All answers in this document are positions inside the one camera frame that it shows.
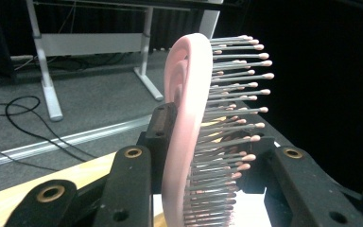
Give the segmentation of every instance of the gray carpet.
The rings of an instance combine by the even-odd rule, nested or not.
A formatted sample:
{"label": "gray carpet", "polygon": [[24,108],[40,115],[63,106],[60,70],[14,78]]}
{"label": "gray carpet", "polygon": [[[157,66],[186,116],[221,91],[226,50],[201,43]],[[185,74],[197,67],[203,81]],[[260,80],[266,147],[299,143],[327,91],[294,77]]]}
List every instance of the gray carpet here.
{"label": "gray carpet", "polygon": [[[166,52],[154,52],[149,56],[147,66],[147,75],[161,92],[164,90],[163,73],[166,56]],[[35,67],[19,71],[17,84],[13,84],[7,79],[0,79],[0,103],[8,103],[19,96],[37,96],[42,103],[35,112],[40,114],[44,121],[59,136],[90,131],[130,121],[141,116],[152,114],[153,109],[163,103],[156,101],[132,72],[132,68],[137,66],[139,61],[139,54],[130,54],[118,64],[90,67],[76,72],[59,70],[58,67],[54,67],[63,66],[60,63],[50,64],[50,66],[54,65],[50,72],[64,115],[63,120],[60,122],[49,121],[40,84],[40,72]],[[73,67],[69,61],[65,61],[62,64]],[[35,105],[35,100],[25,99],[17,103],[32,107]],[[0,114],[3,113],[4,107],[0,107]],[[250,122],[264,121],[258,115],[248,115],[247,117]],[[25,113],[13,116],[12,118],[25,130],[49,139],[54,138],[40,119],[32,113]],[[95,156],[101,156],[124,146],[135,144],[140,132],[146,128],[147,126],[143,126],[124,131],[110,137],[80,144],[78,147]],[[290,145],[270,125],[260,132],[275,136],[276,140],[282,145]],[[5,117],[0,116],[0,151],[37,142],[41,142],[41,140],[18,131],[10,125]],[[91,159],[85,155],[79,156],[85,159]],[[79,164],[79,161],[64,154],[60,150],[26,158],[22,162],[55,169],[63,169]],[[0,190],[49,173],[51,171],[16,163],[0,165]]]}

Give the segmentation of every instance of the wooden surface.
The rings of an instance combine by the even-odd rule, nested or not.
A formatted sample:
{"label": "wooden surface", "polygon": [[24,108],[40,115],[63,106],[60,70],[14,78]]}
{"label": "wooden surface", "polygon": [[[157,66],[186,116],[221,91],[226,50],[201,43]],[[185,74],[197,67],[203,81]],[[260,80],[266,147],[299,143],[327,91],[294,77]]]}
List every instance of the wooden surface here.
{"label": "wooden surface", "polygon": [[114,154],[115,153],[108,154],[92,161],[72,166],[33,181],[0,191],[0,227],[4,226],[14,208],[36,185],[49,180],[60,179],[72,181],[76,184],[77,188],[81,188],[110,172]]}

